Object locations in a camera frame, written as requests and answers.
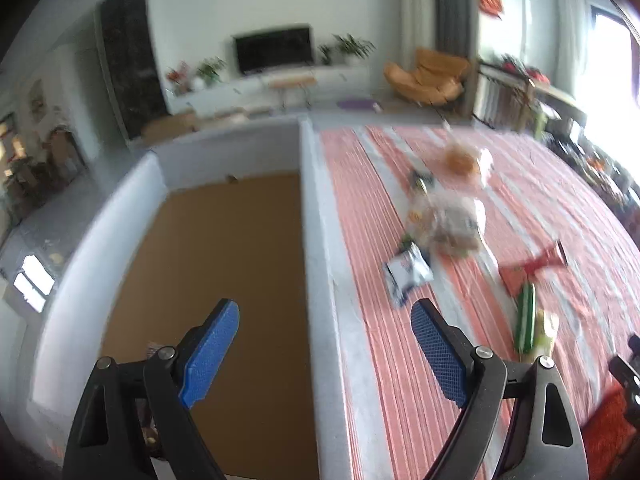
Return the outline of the clear bag of biscuits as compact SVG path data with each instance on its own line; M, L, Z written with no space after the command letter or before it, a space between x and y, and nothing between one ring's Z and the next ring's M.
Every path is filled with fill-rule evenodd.
M421 249L465 258L483 246L486 209L477 198L456 192L414 193L406 228L410 240Z

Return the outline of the orange lounge chair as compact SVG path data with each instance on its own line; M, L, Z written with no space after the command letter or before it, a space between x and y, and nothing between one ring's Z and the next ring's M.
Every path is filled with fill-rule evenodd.
M411 102L443 106L463 93L463 81L471 63L447 53L424 48L416 50L416 67L404 70L397 63L385 64L383 74L392 89Z

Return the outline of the green potted plant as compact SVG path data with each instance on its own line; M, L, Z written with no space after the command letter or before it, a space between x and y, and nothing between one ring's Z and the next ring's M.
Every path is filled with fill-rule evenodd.
M356 38L351 34L345 36L334 35L335 47L341 53L344 61L349 66L355 66L367 61L375 50L371 41Z

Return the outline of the blue white snack bag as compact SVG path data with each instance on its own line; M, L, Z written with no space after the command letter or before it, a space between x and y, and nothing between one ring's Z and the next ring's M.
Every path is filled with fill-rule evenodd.
M385 283L390 302L395 308L401 308L407 301L410 292L431 283L433 271L423 257L421 249L409 243L404 250L393 256L383 266Z

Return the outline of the striped red grey tablecloth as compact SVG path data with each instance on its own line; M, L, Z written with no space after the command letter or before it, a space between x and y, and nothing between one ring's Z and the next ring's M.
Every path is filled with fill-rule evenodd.
M449 143L487 148L486 186L453 174ZM527 136L457 128L363 126L320 136L322 198L346 396L351 479L420 479L457 418L440 393L410 327L395 308L383 266L409 208L409 174L428 170L444 190L480 200L480 251L434 256L434 280L412 293L431 299L474 344L514 357L516 309L498 267L538 255L559 240L564 269L537 276L537 304L559 315L553 350L577 419L585 422L612 388L608 358L639 328L639 252L605 203L565 162Z

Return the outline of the black television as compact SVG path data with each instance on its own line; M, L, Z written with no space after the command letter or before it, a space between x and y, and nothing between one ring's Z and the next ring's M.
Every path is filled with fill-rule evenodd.
M275 28L233 38L236 66L243 75L281 67L314 64L312 29L309 25Z

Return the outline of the green snack stick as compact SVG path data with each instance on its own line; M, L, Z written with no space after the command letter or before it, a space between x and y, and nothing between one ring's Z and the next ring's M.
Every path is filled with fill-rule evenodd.
M535 340L536 322L536 287L532 282L524 282L518 296L518 322L514 336L515 349L518 353L526 354L532 350Z

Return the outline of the small potted plant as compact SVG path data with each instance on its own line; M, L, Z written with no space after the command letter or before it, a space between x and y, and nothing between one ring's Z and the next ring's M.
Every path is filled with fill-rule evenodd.
M333 48L329 44L320 44L318 51L320 54L320 63L323 66L331 66L333 64Z

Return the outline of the pale green wafer pack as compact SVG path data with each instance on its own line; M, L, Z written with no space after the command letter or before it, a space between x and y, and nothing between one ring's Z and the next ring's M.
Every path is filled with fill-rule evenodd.
M538 356L552 356L560 327L559 315L544 309L537 309L535 314L534 343L528 352L530 362Z

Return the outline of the wooden bench stool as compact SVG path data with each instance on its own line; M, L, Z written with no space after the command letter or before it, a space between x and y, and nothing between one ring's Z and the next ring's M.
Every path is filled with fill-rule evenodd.
M286 104L286 92L290 90L300 90L303 92L303 101L308 110L311 109L311 89L318 84L315 76L298 76L290 78L273 79L268 84L268 88L277 92L281 110L288 109Z

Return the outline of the white tv cabinet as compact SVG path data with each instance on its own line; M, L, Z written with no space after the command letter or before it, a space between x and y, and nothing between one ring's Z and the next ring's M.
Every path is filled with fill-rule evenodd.
M388 84L382 74L370 64L362 62L355 66L338 64L273 70L264 74L231 78L180 96L165 90L164 98L168 112L173 115L188 110L193 110L201 117L213 116L232 108L257 110L269 107L281 110L277 92L270 90L268 84L273 79L298 76L315 76L318 80L318 84L311 89L312 105L372 98L388 91ZM286 104L288 109L305 106L303 92L286 92Z

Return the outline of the bread in clear bag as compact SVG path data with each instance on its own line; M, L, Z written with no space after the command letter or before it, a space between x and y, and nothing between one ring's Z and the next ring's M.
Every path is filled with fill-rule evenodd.
M487 148L449 143L445 150L445 164L453 174L468 180L477 180L479 185L486 186L494 159Z

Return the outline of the dark wooden chair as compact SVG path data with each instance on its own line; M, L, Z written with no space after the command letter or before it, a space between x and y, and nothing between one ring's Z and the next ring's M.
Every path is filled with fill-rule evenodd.
M480 61L472 117L492 130L523 133L534 91L529 76Z

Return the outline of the dark tall cabinet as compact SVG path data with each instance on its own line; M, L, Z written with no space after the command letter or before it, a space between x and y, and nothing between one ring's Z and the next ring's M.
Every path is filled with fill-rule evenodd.
M96 42L108 96L125 140L167 114L146 0L104 0L96 9Z

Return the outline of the red snack packet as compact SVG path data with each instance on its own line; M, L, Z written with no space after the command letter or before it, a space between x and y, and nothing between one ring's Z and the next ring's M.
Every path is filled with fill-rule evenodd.
M547 268L566 268L567 256L563 244L556 240L532 258L517 263L502 264L498 267L499 278L512 298L518 296L526 282L535 281L539 271Z

